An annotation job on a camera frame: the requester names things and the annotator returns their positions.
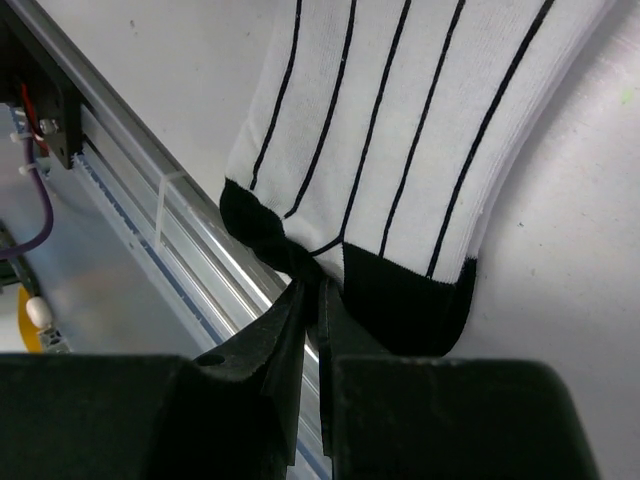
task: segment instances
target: yellow object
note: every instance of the yellow object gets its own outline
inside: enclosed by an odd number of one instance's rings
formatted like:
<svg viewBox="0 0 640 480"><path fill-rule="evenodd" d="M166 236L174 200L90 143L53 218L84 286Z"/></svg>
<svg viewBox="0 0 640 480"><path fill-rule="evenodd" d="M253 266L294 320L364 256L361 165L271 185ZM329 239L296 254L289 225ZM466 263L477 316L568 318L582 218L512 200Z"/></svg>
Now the yellow object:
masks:
<svg viewBox="0 0 640 480"><path fill-rule="evenodd" d="M18 328L27 351L29 353L42 353L42 345L38 340L38 329L29 318L29 315L27 315L26 305L29 298L29 293L21 286L18 290Z"/></svg>

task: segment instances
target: black stripe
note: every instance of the black stripe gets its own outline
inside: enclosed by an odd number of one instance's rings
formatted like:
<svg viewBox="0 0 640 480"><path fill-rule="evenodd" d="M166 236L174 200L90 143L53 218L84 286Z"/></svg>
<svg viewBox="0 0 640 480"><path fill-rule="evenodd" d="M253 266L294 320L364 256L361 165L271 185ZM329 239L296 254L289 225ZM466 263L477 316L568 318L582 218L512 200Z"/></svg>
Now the black stripe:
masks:
<svg viewBox="0 0 640 480"><path fill-rule="evenodd" d="M324 247L320 247L318 250L314 250L309 255L311 255L312 257L317 257L318 255L322 255L324 252L328 252L333 247L338 245L341 241L342 241L342 238L338 236L333 240L331 240L329 243L327 243Z"/></svg>
<svg viewBox="0 0 640 480"><path fill-rule="evenodd" d="M382 79L380 80L378 95L373 105L373 111L371 112L371 119L369 120L369 130L367 131L367 137L364 141L364 147L362 148L362 155L360 156L360 164L358 165L358 171L356 172L356 177L353 182L353 186L351 187L351 194L349 195L349 202L347 203L347 208L345 210L344 218L342 219L342 227L340 227L340 233L338 234L337 238L335 238L334 240L326 244L324 247L320 247L318 250L315 250L314 252L312 252L311 254L313 256L320 255L321 253L326 252L330 248L339 244L344 239L344 232L347 230L347 222L349 221L349 215L351 215L353 202L356 198L356 192L358 191L358 184L360 183L360 177L362 176L362 169L364 167L364 162L367 158L367 152L369 151L369 144L371 143L371 137L373 136L373 128L375 127L375 124L376 124L378 109L380 108L380 103L382 103L382 96L384 95L384 89L387 85L389 72L391 71L391 64L393 63L393 57L396 54L398 43L400 42L400 37L402 36L402 29L404 28L404 23L407 19L407 14L409 13L410 6L411 6L411 0L405 0L404 6L402 7L402 13L400 14L400 19L398 20L398 26L396 27L396 33L394 34L393 41L391 42L391 50L389 50L389 55L387 56L387 63L384 66Z"/></svg>
<svg viewBox="0 0 640 480"><path fill-rule="evenodd" d="M278 92L276 105L273 108L273 114L271 115L271 123L269 124L267 135L264 137L264 142L262 142L262 148L260 149L260 154L258 155L258 159L256 160L256 163L253 165L253 179L251 180L251 185L249 187L250 190L253 190L254 188L256 188L256 183L258 183L258 171L262 166L264 155L267 152L267 148L269 147L269 142L271 141L273 131L276 128L276 123L278 122L278 114L280 113L280 107L282 106L282 99L284 98L284 94L287 91L287 86L289 85L289 79L291 78L291 72L293 71L293 64L295 63L295 59L296 59L296 49L298 48L298 33L300 32L301 13L302 13L302 0L298 0L296 2L296 20L295 20L295 25L293 27L293 42L291 44L291 53L289 53L289 62L287 63L287 69L285 70L284 77L282 78L282 84L280 85L280 91Z"/></svg>
<svg viewBox="0 0 640 480"><path fill-rule="evenodd" d="M464 179L467 176L469 167L471 167L471 163L473 162L476 152L478 151L478 147L482 142L484 134L489 126L489 123L491 123L491 119L493 118L494 113L496 112L498 106L500 105L500 101L502 100L502 97L505 91L507 90L507 87L509 86L509 82L513 78L513 75L518 69L518 66L522 61L522 58L527 52L527 49L529 48L529 44L538 33L538 30L540 29L540 26L544 22L544 19L547 16L547 13L549 13L549 10L553 6L554 1L555 0L545 0L545 2L542 4L542 7L540 7L540 11L538 12L538 15L536 15L536 18L533 20L533 23L529 27L529 31L527 32L524 39L522 40L522 43L520 44L518 51L516 52L515 56L513 57L513 60L511 61L511 65L509 65L509 68L507 69L507 73L505 77L502 79L502 82L498 87L498 92L496 93L496 96L491 102L491 106L489 107L489 110L487 111L484 118L482 119L482 123L480 124L480 130L478 131L478 134L476 135L476 138L474 139L473 144L471 145L471 150L469 150L469 154L467 155L467 159L465 160L464 165L462 166L462 170L460 171L460 175L458 176L458 181L456 182L456 185L453 189L453 194L451 195L451 199L449 200L449 205L447 206L447 211L445 213L444 221L442 222L442 226L440 227L438 240L433 250L431 261L429 262L427 277L433 276L433 272L436 268L436 264L438 263L440 250L442 249L442 243L444 242L444 237L447 233L449 222L451 221L453 209L456 205L456 201L458 200L458 195L460 194L460 189L462 188Z"/></svg>
<svg viewBox="0 0 640 480"><path fill-rule="evenodd" d="M302 186L300 187L300 191L298 195L296 195L296 201L287 213L285 213L284 218L289 218L291 215L296 213L300 203L302 202L302 198L304 194L307 192L307 188L309 188L309 184L311 183L311 179L313 178L313 172L316 170L316 166L318 164L318 160L320 158L320 153L322 153L322 147L324 146L324 141L327 138L327 134L329 133L329 127L331 126L331 119L333 118L333 112L336 108L336 104L338 103L338 94L340 92L340 86L342 85L342 77L344 77L344 70L347 66L347 58L349 56L349 47L351 46L351 37L353 35L353 23L356 16L356 4L357 0L351 0L351 12L349 13L349 23L347 25L347 34L344 39L344 46L342 47L342 61L340 62L340 68L338 69L338 77L336 78L336 84L333 87L333 95L331 96L331 103L329 104L329 110L327 111L327 116L324 119L324 126L322 127L322 132L320 133L320 138L318 139L318 144L316 145L316 151L313 154L313 159L311 160L311 165L309 165L309 169L307 170L307 175L302 182Z"/></svg>
<svg viewBox="0 0 640 480"><path fill-rule="evenodd" d="M433 99L433 94L436 91L436 87L438 85L438 79L440 78L440 72L442 71L442 66L444 65L444 61L447 57L447 51L449 50L449 45L451 45L451 37L453 36L453 32L456 29L456 25L458 24L458 20L460 19L460 14L462 13L462 8L464 7L465 2L466 0L458 0L458 5L456 6L456 10L453 12L453 18L451 19L451 23L449 24L449 30L447 31L447 36L445 37L444 44L442 45L442 52L440 52L440 59L438 60L438 65L436 66L436 71L433 75L433 81L431 82L429 93L427 94L427 100L424 103L424 108L422 109L420 122L418 123L416 134L413 137L413 143L411 144L411 148L409 149L409 155L407 156L407 161L404 166L404 172L402 173L402 180L400 181L400 186L398 187L396 196L393 199L393 204L391 205L391 211L389 211L389 216L387 217L387 223L384 227L384 234L382 236L382 244L380 245L380 253L379 253L379 256L381 257L384 255L384 250L387 246L387 238L389 237L389 230L391 229L391 224L393 223L393 217L396 213L396 209L398 208L398 204L400 203L400 198L402 197L402 192L404 191L404 186L407 182L407 175L409 175L409 169L411 168L411 163L413 162L413 155L416 153L416 148L418 146L418 142L420 141L420 135L422 134L422 127L424 126L424 122L427 119L427 114L429 113L429 107L431 106L431 100Z"/></svg>

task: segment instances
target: sock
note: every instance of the sock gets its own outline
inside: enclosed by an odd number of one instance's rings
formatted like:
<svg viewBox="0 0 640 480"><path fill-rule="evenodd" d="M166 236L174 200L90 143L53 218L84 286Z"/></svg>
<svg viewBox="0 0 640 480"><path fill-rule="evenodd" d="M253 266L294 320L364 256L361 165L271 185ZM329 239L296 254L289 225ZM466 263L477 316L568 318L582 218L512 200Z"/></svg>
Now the sock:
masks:
<svg viewBox="0 0 640 480"><path fill-rule="evenodd" d="M281 0L229 232L293 277L331 275L390 351L446 353L506 172L613 0L580 3Z"/></svg>

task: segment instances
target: screw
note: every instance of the screw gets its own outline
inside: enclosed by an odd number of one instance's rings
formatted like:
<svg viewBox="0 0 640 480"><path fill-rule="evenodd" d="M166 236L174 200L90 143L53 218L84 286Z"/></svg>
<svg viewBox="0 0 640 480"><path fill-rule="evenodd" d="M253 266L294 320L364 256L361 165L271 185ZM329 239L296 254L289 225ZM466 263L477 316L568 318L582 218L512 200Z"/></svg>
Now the screw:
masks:
<svg viewBox="0 0 640 480"><path fill-rule="evenodd" d="M55 120L43 118L40 120L39 125L40 131L43 135L53 135L54 133L58 133L58 122Z"/></svg>

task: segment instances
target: fabric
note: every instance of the fabric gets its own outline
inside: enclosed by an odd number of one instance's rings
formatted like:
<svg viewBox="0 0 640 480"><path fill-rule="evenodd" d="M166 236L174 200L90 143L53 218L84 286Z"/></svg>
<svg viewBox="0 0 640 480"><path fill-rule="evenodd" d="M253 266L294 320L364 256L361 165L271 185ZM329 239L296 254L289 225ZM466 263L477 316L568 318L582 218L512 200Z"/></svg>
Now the fabric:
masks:
<svg viewBox="0 0 640 480"><path fill-rule="evenodd" d="M282 0L227 228L276 269L334 277L391 351L446 353L506 172L611 4Z"/></svg>

